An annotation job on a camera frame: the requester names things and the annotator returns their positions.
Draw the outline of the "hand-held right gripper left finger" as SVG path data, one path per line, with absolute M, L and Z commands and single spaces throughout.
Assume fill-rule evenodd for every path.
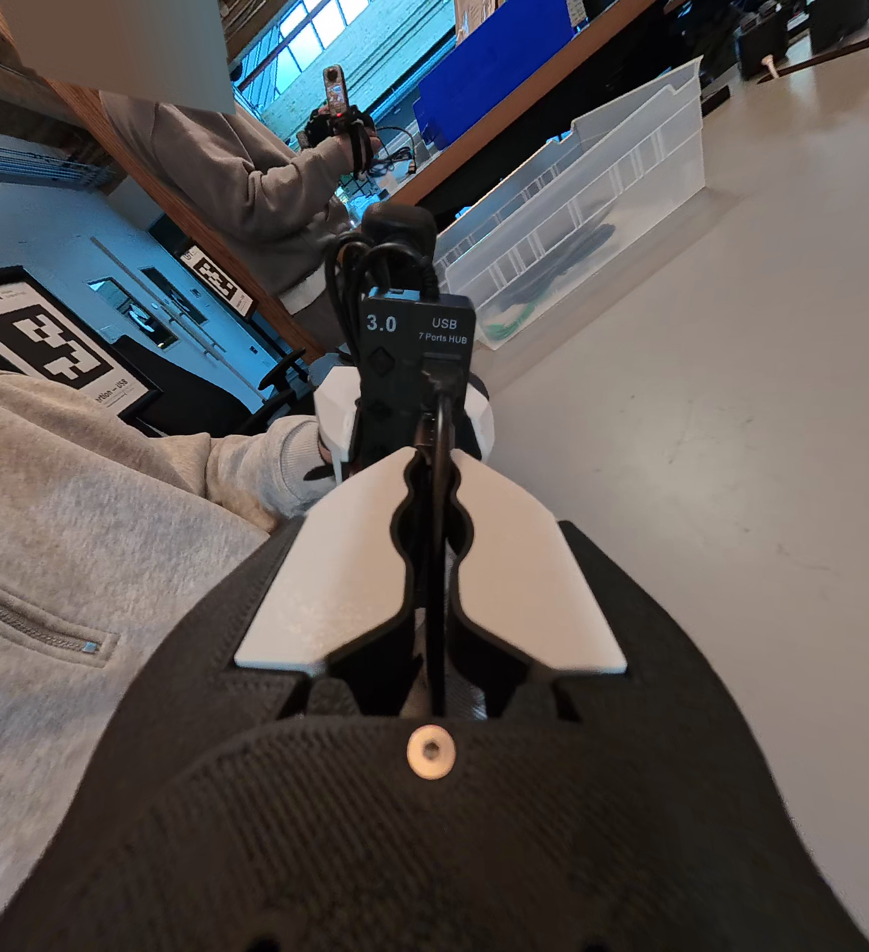
M 388 681 L 411 671 L 413 570 L 395 518 L 411 501 L 405 447 L 309 510 L 236 649 L 243 669 Z

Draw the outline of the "small framed printed tag sign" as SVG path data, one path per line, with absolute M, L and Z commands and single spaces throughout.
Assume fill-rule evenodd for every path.
M 256 310 L 255 299 L 198 244 L 190 244 L 178 259 L 230 310 L 241 319 L 250 320 Z

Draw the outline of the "large framed printed tag sign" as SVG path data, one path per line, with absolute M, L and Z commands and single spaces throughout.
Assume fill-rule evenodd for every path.
M 126 422 L 163 394 L 21 266 L 0 268 L 0 369 L 69 387 Z

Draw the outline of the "black usb hub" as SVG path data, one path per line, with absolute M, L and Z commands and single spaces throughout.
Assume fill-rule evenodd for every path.
M 359 330 L 362 467 L 415 446 L 441 392 L 451 396 L 453 426 L 461 425 L 476 330 L 468 298 L 375 289 L 359 303 Z

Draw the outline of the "clear plastic bin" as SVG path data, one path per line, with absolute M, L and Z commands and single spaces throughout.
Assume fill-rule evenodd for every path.
M 499 350 L 705 185 L 702 59 L 575 118 L 437 239 L 444 292 Z

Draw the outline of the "black office chair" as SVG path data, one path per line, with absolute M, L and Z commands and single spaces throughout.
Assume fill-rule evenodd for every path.
M 293 415 L 312 415 L 314 412 L 313 390 L 309 368 L 303 358 L 306 350 L 292 351 L 270 370 L 260 382 L 260 389 L 273 388 L 273 393 L 262 403 L 259 411 L 253 413 L 235 431 L 238 435 L 258 435 L 265 432 L 277 419 Z M 290 383 L 289 374 L 293 372 L 306 391 L 300 395 Z

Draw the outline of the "person's grey sweatshirt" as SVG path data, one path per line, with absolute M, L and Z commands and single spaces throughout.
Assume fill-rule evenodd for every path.
M 201 435 L 0 371 L 0 913 L 132 679 L 271 535 L 205 497 Z

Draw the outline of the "person's left forearm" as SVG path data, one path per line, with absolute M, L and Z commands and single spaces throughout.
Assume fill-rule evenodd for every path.
M 258 435 L 200 436 L 205 497 L 272 533 L 336 487 L 318 422 L 291 415 Z

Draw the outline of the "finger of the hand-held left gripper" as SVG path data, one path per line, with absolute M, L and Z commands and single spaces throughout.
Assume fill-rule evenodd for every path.
M 480 460 L 488 460 L 495 443 L 495 423 L 488 388 L 476 375 L 469 379 L 469 422 Z
M 344 481 L 344 469 L 355 456 L 360 396 L 355 366 L 334 366 L 314 391 L 319 436 L 330 453 L 336 483 Z

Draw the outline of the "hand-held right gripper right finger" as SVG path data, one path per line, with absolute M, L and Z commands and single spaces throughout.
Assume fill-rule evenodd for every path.
M 546 506 L 463 450 L 454 501 L 470 528 L 455 563 L 460 621 L 553 675 L 619 675 L 627 659 Z

